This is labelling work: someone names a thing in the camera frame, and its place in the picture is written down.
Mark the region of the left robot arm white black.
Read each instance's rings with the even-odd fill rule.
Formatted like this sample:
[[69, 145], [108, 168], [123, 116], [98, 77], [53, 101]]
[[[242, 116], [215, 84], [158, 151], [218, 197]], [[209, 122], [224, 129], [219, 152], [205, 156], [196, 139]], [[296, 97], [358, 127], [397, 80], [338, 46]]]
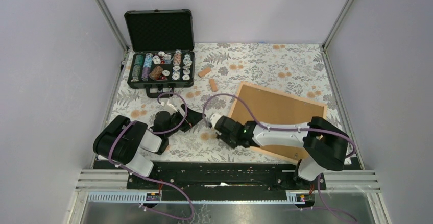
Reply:
[[131, 173], [139, 174], [139, 182], [147, 189], [158, 184], [158, 174], [153, 162], [140, 151], [161, 155], [169, 146], [169, 137], [178, 132], [187, 132], [203, 119], [203, 114], [188, 108], [168, 105], [155, 115], [152, 126], [118, 115], [93, 143], [93, 151], [112, 164], [123, 165]]

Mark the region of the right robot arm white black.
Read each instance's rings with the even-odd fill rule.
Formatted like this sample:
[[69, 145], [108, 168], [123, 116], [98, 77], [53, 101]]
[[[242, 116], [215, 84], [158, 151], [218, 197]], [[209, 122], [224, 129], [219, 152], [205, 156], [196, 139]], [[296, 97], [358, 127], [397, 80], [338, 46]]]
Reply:
[[224, 115], [213, 114], [209, 125], [217, 138], [231, 148], [242, 146], [289, 146], [303, 148], [308, 156], [297, 163], [293, 183], [306, 189], [326, 170], [342, 171], [347, 157], [349, 137], [321, 117], [299, 125], [277, 125], [257, 121], [241, 124]]

